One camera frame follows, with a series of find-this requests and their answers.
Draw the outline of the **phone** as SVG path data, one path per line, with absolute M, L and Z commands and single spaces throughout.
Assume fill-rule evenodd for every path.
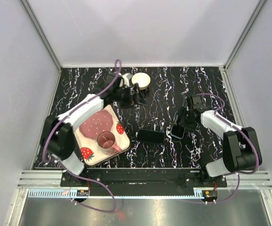
M 184 128 L 180 125 L 172 126 L 170 129 L 170 136 L 182 140 L 184 138 Z

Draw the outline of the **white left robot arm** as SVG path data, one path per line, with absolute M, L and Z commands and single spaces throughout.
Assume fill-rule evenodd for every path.
M 75 153 L 75 130 L 90 116 L 103 110 L 109 104 L 117 102 L 129 108 L 144 105 L 145 99 L 138 84 L 132 83 L 132 75 L 110 73 L 105 81 L 97 85 L 79 104 L 59 116 L 45 119 L 40 145 L 43 149 L 42 159 L 47 162 L 47 154 L 71 173 L 70 180 L 76 186 L 83 186 L 87 181 L 85 168 Z

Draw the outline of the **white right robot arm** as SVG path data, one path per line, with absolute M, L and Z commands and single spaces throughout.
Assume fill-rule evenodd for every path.
M 233 173 L 254 174 L 262 164 L 256 131 L 229 121 L 219 110 L 203 104 L 200 94 L 188 97 L 187 107 L 181 106 L 175 113 L 170 130 L 171 136 L 177 137 L 175 130 L 193 133 L 202 125 L 221 138 L 222 157 L 205 164 L 199 172 L 197 181 L 206 187 Z

